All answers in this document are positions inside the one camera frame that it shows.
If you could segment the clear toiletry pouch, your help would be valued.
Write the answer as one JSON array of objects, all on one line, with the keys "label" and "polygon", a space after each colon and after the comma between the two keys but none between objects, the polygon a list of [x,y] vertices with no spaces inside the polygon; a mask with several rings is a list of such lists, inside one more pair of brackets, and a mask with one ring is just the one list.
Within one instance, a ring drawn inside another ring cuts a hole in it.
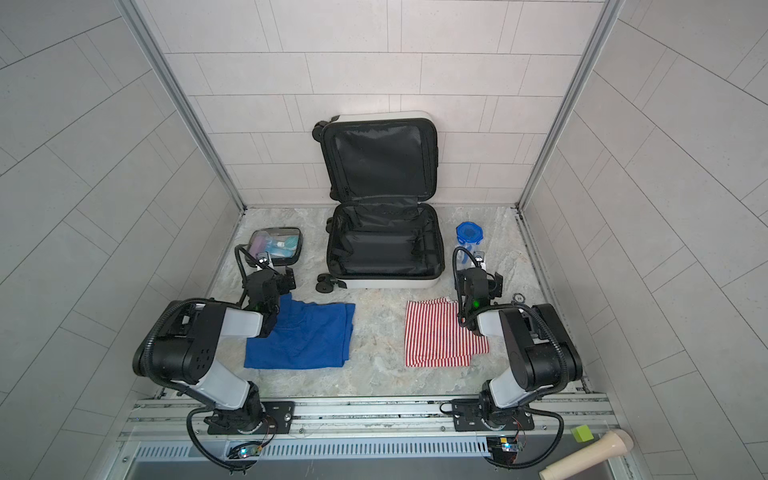
[{"label": "clear toiletry pouch", "polygon": [[251,235],[247,251],[254,258],[268,254],[274,266],[291,266],[298,261],[302,247],[303,234],[299,228],[270,227]]}]

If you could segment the blue lid plastic cup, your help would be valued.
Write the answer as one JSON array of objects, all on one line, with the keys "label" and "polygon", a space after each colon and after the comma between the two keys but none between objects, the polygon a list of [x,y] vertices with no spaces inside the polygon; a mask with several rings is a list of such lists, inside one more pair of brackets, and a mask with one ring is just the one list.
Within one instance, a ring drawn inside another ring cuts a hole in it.
[{"label": "blue lid plastic cup", "polygon": [[481,250],[484,238],[483,229],[476,223],[465,221],[456,227],[457,245],[465,248],[480,262],[484,261],[485,253]]}]

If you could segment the red white striped cloth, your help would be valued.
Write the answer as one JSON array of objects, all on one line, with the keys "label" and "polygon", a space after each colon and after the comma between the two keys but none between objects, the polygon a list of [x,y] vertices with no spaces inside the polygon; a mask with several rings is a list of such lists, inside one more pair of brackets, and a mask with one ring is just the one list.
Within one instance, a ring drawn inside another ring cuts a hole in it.
[{"label": "red white striped cloth", "polygon": [[447,298],[407,303],[404,336],[406,367],[469,367],[475,356],[490,352],[488,340],[462,327],[457,313],[458,303]]}]

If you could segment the blue shirt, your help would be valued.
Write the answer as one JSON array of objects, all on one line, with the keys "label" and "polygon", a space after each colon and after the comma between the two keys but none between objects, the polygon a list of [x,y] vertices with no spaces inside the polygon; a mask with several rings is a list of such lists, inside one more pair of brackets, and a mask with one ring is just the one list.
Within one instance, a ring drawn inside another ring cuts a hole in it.
[{"label": "blue shirt", "polygon": [[276,326],[265,338],[249,338],[244,366],[256,370],[341,368],[350,358],[356,306],[280,298]]}]

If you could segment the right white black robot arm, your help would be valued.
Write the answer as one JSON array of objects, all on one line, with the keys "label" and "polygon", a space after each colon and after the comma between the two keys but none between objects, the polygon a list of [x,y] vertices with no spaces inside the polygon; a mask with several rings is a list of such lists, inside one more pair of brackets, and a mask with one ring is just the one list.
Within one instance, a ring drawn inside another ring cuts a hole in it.
[{"label": "right white black robot arm", "polygon": [[507,369],[479,394],[479,415],[489,428],[511,423],[530,403],[582,378],[580,355],[552,305],[531,306],[520,295],[497,303],[503,277],[481,267],[453,276],[459,325],[477,336],[501,338],[507,353]]}]

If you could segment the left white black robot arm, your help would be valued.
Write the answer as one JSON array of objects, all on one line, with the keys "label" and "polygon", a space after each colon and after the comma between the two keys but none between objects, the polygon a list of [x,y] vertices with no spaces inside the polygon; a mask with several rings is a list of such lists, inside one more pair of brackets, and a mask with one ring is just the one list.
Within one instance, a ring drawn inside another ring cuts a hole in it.
[{"label": "left white black robot arm", "polygon": [[258,387],[216,359],[222,337],[266,338],[274,330],[280,300],[296,288],[293,270],[262,269],[245,277],[241,303],[191,298],[168,304],[137,348],[136,375],[187,395],[212,415],[216,432],[251,433],[266,421]]}]

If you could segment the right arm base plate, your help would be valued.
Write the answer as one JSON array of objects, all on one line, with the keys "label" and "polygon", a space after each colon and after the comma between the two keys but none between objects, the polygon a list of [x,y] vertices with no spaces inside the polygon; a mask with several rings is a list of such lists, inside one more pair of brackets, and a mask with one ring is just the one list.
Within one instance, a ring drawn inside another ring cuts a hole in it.
[{"label": "right arm base plate", "polygon": [[531,416],[520,408],[499,408],[480,397],[455,398],[449,415],[457,432],[532,431]]}]

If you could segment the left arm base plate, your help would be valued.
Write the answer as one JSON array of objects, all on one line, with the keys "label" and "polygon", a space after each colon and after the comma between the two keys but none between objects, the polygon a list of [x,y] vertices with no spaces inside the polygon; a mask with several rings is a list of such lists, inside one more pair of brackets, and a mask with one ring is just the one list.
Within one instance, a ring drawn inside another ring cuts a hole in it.
[{"label": "left arm base plate", "polygon": [[249,405],[238,410],[215,409],[204,422],[209,435],[287,434],[295,407],[293,401],[266,401],[254,411]]}]

